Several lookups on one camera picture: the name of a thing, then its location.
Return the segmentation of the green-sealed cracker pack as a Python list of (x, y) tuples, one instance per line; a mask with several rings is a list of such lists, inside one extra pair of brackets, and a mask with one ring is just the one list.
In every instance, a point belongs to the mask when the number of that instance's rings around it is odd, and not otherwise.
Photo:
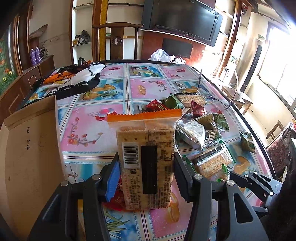
[(198, 174), (210, 179), (228, 166), (233, 167), (235, 161), (224, 143), (211, 146), (192, 160)]

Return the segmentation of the silver foil snack bag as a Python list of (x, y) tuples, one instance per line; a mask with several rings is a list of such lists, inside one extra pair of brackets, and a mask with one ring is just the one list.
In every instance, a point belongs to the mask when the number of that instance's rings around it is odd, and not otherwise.
[(218, 130), (205, 130), (204, 126), (196, 121), (192, 113), (185, 114), (178, 120), (176, 127), (181, 139), (198, 150), (210, 147), (222, 138)]

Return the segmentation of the yellow green pea snack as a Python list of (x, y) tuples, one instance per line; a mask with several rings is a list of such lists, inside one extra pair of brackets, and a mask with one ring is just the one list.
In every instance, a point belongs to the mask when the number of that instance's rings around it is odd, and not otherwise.
[(217, 131), (217, 125), (214, 120), (214, 116), (212, 113), (202, 115), (196, 118), (196, 121), (204, 126), (205, 130), (215, 130)]

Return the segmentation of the orange-sealed cracker pack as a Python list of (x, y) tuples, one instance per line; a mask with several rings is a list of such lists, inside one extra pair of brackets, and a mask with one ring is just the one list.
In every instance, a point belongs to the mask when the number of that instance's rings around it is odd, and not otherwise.
[(127, 210), (167, 208), (171, 202), (175, 129), (180, 109), (108, 114), (115, 130)]

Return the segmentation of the dark red snack packet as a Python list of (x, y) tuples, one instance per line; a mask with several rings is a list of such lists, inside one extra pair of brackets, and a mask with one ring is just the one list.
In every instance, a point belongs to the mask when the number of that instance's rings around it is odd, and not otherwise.
[(191, 107), (192, 114), (194, 118), (201, 117), (203, 115), (206, 115), (207, 112), (205, 111), (204, 107), (196, 103), (195, 101), (191, 101)]

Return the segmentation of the small red packet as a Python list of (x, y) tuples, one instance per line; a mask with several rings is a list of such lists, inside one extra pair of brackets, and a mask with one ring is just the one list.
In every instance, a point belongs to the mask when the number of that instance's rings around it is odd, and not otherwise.
[(112, 197), (109, 202), (104, 202), (103, 205), (111, 210), (126, 211), (121, 177), (119, 178), (114, 197)]

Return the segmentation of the green pea snack right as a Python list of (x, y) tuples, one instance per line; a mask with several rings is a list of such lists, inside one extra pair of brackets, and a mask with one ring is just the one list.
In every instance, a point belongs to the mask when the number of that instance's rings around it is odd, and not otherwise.
[(255, 145), (253, 142), (252, 134), (248, 132), (239, 132), (241, 137), (241, 147), (244, 151), (256, 154)]

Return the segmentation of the cardboard box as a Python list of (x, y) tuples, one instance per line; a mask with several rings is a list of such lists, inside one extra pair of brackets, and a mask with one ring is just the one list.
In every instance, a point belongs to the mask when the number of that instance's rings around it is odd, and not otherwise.
[(54, 96), (36, 101), (1, 125), (1, 215), (20, 240), (66, 179)]

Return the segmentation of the green seaweed snack packet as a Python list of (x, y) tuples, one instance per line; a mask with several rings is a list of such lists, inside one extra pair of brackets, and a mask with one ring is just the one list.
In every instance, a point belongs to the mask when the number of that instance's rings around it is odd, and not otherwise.
[(229, 131), (229, 125), (227, 123), (227, 120), (222, 113), (216, 113), (213, 114), (215, 124), (217, 125), (217, 128), (219, 131), (228, 132)]

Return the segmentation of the small wooden stool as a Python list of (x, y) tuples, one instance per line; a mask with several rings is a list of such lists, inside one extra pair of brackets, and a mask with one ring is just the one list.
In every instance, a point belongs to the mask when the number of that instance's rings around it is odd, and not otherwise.
[(233, 103), (241, 110), (243, 109), (243, 114), (246, 114), (248, 109), (252, 106), (253, 102), (248, 97), (247, 94), (244, 92), (240, 92), (234, 88), (231, 88), (229, 86), (222, 86), (222, 91), (227, 95), (227, 97), (233, 100)]

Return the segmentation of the eyeglasses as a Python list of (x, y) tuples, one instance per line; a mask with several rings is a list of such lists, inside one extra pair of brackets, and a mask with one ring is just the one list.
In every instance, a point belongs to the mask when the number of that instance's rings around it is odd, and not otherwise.
[(234, 103), (234, 97), (227, 97), (226, 94), (220, 90), (215, 83), (213, 83), (211, 80), (209, 80), (207, 77), (205, 77), (201, 70), (197, 70), (194, 68), (198, 75), (198, 89), (202, 89), (204, 92), (208, 94), (210, 99), (213, 101), (217, 101), (220, 104), (224, 106), (224, 109), (230, 109), (234, 108), (236, 109), (235, 103)]

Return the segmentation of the far cracker pack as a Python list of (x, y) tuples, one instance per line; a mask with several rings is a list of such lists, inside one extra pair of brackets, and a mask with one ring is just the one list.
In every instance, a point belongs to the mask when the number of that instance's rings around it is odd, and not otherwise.
[(207, 104), (206, 99), (199, 93), (176, 93), (175, 97), (183, 104), (184, 107), (190, 108), (191, 102), (194, 101), (200, 106)]

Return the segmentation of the green wrapped snack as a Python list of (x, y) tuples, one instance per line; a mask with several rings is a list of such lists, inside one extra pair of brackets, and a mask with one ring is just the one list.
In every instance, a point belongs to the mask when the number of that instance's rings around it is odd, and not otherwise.
[(169, 97), (162, 99), (161, 103), (168, 109), (184, 109), (185, 108), (182, 102), (173, 94), (170, 94)]

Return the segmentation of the red candy bar packet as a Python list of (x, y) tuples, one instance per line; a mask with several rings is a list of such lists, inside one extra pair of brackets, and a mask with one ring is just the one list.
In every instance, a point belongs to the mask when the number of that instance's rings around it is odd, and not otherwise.
[(163, 111), (163, 110), (168, 110), (168, 108), (162, 103), (160, 103), (159, 101), (157, 101), (156, 99), (151, 101), (145, 107), (145, 111), (148, 111), (148, 112)]

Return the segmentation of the wooden side cabinet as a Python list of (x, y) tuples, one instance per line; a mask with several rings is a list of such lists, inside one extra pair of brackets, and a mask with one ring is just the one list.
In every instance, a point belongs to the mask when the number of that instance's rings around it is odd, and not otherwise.
[(35, 86), (35, 83), (55, 69), (54, 55), (46, 59), (17, 77), (10, 86), (1, 94), (1, 125), (8, 116), (16, 112), (25, 97)]

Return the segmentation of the black white orange bag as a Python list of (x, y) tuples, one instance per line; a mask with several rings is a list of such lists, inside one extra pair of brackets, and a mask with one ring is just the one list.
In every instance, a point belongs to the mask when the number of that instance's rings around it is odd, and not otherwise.
[(106, 65), (86, 61), (80, 57), (78, 63), (60, 68), (42, 80), (42, 85), (29, 98), (30, 101), (54, 95), (57, 100), (88, 92), (100, 82)]

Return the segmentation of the purple bottle left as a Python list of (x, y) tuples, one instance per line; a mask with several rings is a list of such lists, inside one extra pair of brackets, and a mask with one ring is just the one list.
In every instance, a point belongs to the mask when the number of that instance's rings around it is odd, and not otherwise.
[(30, 50), (30, 58), (31, 58), (32, 65), (35, 66), (37, 64), (37, 60), (36, 60), (36, 54), (33, 48)]

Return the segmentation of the purple bottle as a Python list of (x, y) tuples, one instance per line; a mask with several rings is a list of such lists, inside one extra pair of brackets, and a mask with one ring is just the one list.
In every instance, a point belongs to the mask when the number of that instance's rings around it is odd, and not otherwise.
[(38, 46), (36, 46), (35, 48), (35, 57), (36, 57), (36, 62), (37, 64), (41, 63), (41, 52), (40, 52), (40, 48)]
[(33, 48), (30, 50), (30, 58), (31, 58), (32, 65), (35, 66), (37, 64), (37, 60), (36, 60), (36, 54)]

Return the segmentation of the purple bottle right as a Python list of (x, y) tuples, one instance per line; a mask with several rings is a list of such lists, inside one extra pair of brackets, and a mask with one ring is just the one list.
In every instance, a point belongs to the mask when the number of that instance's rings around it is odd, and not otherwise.
[(40, 48), (38, 46), (36, 46), (35, 48), (35, 57), (36, 57), (36, 62), (37, 64), (41, 63), (41, 52), (40, 52)]

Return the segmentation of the white plastic bag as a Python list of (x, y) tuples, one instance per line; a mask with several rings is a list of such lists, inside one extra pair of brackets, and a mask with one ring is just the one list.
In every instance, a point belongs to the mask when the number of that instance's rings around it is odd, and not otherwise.
[(176, 57), (175, 55), (169, 55), (165, 50), (158, 49), (152, 53), (149, 58), (151, 61), (175, 63), (175, 64), (185, 64), (186, 61), (181, 57)]

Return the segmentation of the shoes on shelf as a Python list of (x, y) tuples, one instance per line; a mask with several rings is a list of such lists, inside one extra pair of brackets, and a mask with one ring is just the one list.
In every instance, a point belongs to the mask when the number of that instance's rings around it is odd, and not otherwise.
[(72, 45), (76, 46), (80, 44), (85, 44), (85, 43), (88, 43), (89, 41), (90, 41), (90, 35), (86, 30), (83, 30), (81, 34), (75, 36), (75, 39), (72, 41)]

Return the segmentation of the black flat television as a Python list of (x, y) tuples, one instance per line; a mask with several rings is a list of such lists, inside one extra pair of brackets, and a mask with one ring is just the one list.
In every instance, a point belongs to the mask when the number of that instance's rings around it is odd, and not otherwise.
[(142, 30), (215, 46), (223, 16), (201, 1), (145, 1)]

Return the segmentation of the wooden chair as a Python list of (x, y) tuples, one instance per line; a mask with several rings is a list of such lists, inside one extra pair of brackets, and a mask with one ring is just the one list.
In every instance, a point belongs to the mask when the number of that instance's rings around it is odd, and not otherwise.
[(144, 24), (132, 24), (128, 22), (105, 23), (92, 25), (94, 30), (94, 49), (92, 50), (94, 61), (106, 60), (106, 29), (110, 28), (110, 59), (123, 60), (124, 30), (125, 28), (134, 29), (134, 54), (133, 59), (137, 60), (139, 31)]

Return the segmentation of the flower wall painting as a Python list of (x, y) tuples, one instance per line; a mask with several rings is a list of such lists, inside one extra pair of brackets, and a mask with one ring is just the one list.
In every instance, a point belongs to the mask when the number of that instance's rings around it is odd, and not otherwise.
[(4, 93), (9, 85), (18, 77), (13, 54), (11, 25), (1, 37), (0, 49), (0, 93)]

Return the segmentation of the white wall shelf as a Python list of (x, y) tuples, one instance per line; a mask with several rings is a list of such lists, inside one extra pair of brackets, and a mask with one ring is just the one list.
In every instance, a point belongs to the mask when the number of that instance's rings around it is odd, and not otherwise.
[[(70, 3), (70, 32), (72, 44), (72, 59), (73, 63), (77, 64), (79, 57), (85, 60), (92, 60), (92, 12), (94, 1), (76, 1)], [(90, 38), (88, 41), (79, 40), (77, 37), (86, 31)]]

